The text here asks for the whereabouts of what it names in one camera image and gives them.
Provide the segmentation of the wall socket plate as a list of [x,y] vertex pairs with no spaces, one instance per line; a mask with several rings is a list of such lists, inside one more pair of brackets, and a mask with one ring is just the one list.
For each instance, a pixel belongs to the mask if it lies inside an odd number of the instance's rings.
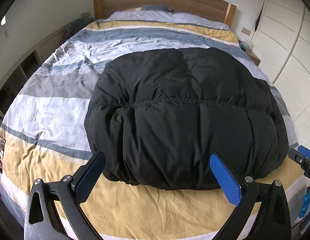
[[250,36],[250,34],[251,34],[251,31],[246,29],[246,28],[242,28],[241,32],[244,33],[245,35],[248,35],[248,36]]
[[88,11],[88,12],[83,12],[83,13],[80,14],[80,17],[81,17],[81,18],[85,18],[85,17],[89,17],[89,16],[90,16],[90,11]]

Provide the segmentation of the black puffer jacket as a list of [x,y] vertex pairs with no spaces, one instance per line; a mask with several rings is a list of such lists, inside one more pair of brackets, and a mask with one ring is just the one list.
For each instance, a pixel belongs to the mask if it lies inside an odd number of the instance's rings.
[[266,81],[216,48],[159,49],[109,62],[84,119],[111,181],[164,190],[219,187],[210,155],[264,178],[288,153],[283,116]]

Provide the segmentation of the wall socket plate left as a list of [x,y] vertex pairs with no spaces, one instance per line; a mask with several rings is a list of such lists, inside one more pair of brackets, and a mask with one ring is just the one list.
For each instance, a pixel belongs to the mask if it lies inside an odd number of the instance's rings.
[[80,14],[80,17],[81,17],[81,18],[85,18],[85,17],[89,17],[89,16],[90,16],[90,11],[88,11],[88,12],[83,12],[83,13]]

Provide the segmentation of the wooden nightstand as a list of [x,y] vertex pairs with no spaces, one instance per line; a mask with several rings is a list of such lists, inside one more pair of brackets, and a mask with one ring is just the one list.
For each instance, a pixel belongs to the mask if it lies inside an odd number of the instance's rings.
[[247,49],[245,53],[257,66],[259,66],[261,60],[252,52],[252,50]]

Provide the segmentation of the low white shelf unit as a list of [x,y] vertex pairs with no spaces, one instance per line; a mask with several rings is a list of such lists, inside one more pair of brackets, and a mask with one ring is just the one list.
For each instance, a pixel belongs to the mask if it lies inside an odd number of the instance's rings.
[[30,48],[2,78],[0,81],[0,119],[4,118],[9,106],[28,79],[64,42],[66,28],[67,26],[64,25]]

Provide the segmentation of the grey blue pillow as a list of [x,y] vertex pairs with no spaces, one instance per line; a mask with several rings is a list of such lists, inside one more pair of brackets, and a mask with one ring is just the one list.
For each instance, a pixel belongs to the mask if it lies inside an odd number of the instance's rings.
[[165,12],[173,12],[173,9],[171,7],[168,7],[166,5],[146,5],[142,7],[136,7],[136,8],[128,8],[120,10],[119,12],[124,11],[165,11]]

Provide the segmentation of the items on nightstand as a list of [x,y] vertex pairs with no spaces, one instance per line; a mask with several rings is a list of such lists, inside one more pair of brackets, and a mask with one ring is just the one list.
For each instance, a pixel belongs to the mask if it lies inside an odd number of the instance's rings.
[[246,52],[252,49],[252,43],[250,41],[239,41],[239,47]]

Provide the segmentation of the white wardrobe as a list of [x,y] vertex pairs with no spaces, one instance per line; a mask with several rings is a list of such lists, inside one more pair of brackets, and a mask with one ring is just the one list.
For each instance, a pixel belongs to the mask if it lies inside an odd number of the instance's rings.
[[286,104],[298,143],[310,149],[310,11],[302,0],[264,0],[252,44]]

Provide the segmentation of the dark green cloth pile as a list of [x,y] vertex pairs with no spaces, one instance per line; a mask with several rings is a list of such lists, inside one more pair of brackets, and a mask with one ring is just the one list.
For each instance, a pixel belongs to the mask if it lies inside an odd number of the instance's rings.
[[66,26],[65,33],[64,33],[64,39],[69,39],[75,34],[77,34],[80,30],[82,30],[84,27],[88,26],[90,23],[94,21],[94,18],[92,17],[83,17],[78,18],[77,20],[73,21],[69,25]]

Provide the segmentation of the wooden headboard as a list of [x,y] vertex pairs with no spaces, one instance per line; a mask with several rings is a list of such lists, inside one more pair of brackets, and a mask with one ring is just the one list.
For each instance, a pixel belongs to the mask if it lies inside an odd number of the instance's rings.
[[94,16],[108,18],[118,10],[146,5],[166,5],[174,12],[187,12],[231,27],[237,6],[224,0],[93,0]]

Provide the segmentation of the wall socket plate right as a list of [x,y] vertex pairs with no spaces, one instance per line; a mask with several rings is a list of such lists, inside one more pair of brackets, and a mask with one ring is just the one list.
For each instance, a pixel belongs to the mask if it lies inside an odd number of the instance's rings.
[[251,34],[251,31],[246,29],[246,28],[242,28],[241,32],[244,33],[245,35],[248,35],[248,36],[250,36],[250,34]]

